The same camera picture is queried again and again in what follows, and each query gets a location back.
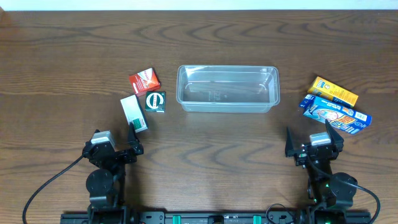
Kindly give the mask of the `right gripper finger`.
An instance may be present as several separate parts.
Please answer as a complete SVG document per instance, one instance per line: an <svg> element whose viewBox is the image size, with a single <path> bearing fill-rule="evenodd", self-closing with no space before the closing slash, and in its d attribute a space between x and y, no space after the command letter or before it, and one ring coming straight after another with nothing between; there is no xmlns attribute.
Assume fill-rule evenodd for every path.
<svg viewBox="0 0 398 224"><path fill-rule="evenodd" d="M334 144L343 144L343 138L338 132L331 126L328 120L325 121L326 131Z"/></svg>
<svg viewBox="0 0 398 224"><path fill-rule="evenodd" d="M287 139L286 139L286 143L285 143L285 152L294 152L295 148L294 148L292 135L290 133L289 127L286 128L286 131L287 131Z"/></svg>

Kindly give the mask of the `blue Kool Fever box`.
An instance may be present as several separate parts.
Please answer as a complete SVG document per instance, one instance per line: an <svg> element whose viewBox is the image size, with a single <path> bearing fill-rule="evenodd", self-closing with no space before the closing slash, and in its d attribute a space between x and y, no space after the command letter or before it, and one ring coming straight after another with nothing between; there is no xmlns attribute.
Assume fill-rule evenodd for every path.
<svg viewBox="0 0 398 224"><path fill-rule="evenodd" d="M321 123L328 121L336 129L356 134L370 126L372 116L339 105L319 96L308 94L299 104L303 115Z"/></svg>

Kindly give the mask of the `yellow Woods syrup box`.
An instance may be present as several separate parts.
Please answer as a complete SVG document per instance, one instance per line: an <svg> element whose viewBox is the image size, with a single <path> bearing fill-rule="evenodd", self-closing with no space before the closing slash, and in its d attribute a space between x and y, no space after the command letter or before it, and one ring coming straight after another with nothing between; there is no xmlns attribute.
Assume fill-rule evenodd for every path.
<svg viewBox="0 0 398 224"><path fill-rule="evenodd" d="M358 95L329 82L322 77L316 77L310 85L307 93L322 97L349 108L353 108L358 100Z"/></svg>

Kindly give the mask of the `red Panadol box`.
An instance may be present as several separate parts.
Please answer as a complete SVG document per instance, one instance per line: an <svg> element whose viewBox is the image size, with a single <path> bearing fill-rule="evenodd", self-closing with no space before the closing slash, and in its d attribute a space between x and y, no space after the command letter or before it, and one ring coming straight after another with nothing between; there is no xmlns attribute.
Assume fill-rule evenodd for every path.
<svg viewBox="0 0 398 224"><path fill-rule="evenodd" d="M153 68L130 75L129 82L136 96L145 95L148 91L155 91L161 87L161 83Z"/></svg>

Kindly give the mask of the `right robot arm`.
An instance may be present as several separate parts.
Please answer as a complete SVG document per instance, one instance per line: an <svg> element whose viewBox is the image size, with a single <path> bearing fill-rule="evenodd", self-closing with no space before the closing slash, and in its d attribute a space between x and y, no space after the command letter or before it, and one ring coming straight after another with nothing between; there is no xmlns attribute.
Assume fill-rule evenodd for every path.
<svg viewBox="0 0 398 224"><path fill-rule="evenodd" d="M325 123L324 133L313 134L308 143L294 146L287 130L285 156L292 157L295 165L307 170L309 199L314 201L295 216L295 223L348 223L347 209L353 206L358 181L344 172L332 172L331 161L343 150L344 139Z"/></svg>

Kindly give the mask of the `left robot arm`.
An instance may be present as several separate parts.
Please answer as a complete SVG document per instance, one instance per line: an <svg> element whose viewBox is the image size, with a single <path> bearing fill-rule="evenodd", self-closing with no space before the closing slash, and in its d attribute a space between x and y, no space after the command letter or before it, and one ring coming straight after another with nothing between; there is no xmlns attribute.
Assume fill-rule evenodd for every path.
<svg viewBox="0 0 398 224"><path fill-rule="evenodd" d="M129 123L129 148L116 150L110 131L96 130L85 143L82 156L97 167L86 179L89 192L88 223L135 223L136 215L125 206L124 190L127 164L137 161L144 148Z"/></svg>

